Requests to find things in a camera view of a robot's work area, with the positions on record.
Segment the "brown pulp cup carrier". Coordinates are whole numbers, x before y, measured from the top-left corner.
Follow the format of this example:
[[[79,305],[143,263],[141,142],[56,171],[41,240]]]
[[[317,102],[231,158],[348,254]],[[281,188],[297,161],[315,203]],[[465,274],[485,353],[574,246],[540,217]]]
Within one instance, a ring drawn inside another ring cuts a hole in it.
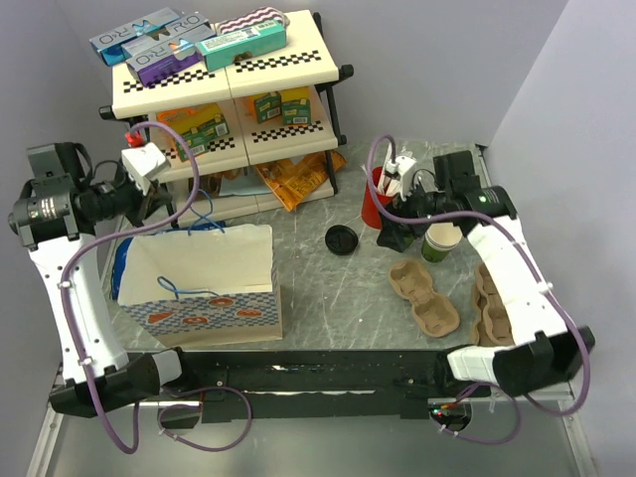
[[[446,295],[438,293],[422,262],[405,259],[389,271],[394,292],[411,305],[411,315],[420,330],[431,338],[442,338],[460,325],[460,316]]]

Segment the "paper takeout bag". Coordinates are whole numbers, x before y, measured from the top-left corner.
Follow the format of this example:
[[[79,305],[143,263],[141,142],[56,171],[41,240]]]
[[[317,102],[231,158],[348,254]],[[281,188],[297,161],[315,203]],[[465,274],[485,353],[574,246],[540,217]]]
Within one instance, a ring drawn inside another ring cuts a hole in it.
[[[133,237],[114,302],[165,347],[278,341],[283,318],[272,227],[201,226]]]

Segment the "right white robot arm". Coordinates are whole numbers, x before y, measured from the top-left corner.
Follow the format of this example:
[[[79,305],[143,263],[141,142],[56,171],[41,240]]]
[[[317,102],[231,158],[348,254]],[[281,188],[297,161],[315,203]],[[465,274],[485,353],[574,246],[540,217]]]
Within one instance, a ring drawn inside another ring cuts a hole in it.
[[[485,265],[512,334],[509,344],[445,350],[433,374],[435,387],[456,396],[468,382],[486,382],[511,397],[527,397],[581,375],[579,397],[585,399],[594,335],[577,327],[557,302],[510,196],[500,186],[482,185],[468,151],[438,156],[433,163],[436,188],[426,192],[416,182],[415,160],[388,151],[380,177],[368,179],[372,202],[392,226],[443,224],[459,230]]]

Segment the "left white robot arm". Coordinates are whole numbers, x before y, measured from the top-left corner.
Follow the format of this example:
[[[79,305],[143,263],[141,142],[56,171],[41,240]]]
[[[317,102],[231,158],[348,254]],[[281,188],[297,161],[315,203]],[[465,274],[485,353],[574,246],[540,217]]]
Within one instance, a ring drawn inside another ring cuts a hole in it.
[[[170,163],[153,143],[122,151],[114,183],[95,184],[85,148],[62,142],[27,152],[33,172],[8,218],[46,286],[63,352],[63,382],[49,402],[58,413],[94,417],[155,397],[189,397],[197,376],[168,350],[130,359],[116,338],[101,290],[95,226],[117,216],[141,225],[153,211],[157,176]]]

